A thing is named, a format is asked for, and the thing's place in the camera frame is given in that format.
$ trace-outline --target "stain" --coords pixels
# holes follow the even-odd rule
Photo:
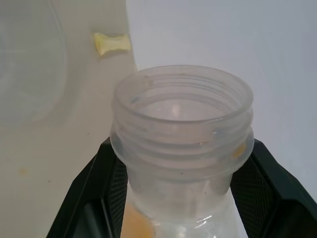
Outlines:
[[[29,173],[29,171],[26,168],[19,169],[19,175],[21,175],[21,176],[27,175],[28,173]]]

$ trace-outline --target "clear plastic container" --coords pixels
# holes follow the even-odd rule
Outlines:
[[[216,224],[253,148],[252,102],[241,79],[199,66],[149,68],[117,86],[111,143],[157,237],[226,237]]]
[[[0,2],[0,126],[41,119],[63,94],[66,50],[50,0]]]

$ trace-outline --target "textured black surface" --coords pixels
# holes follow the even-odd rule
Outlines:
[[[125,199],[127,195],[128,174],[125,165],[116,157],[114,173],[108,192],[108,205],[113,224],[113,236],[120,238]]]
[[[231,191],[249,238],[261,237],[275,195],[252,157],[233,174]]]

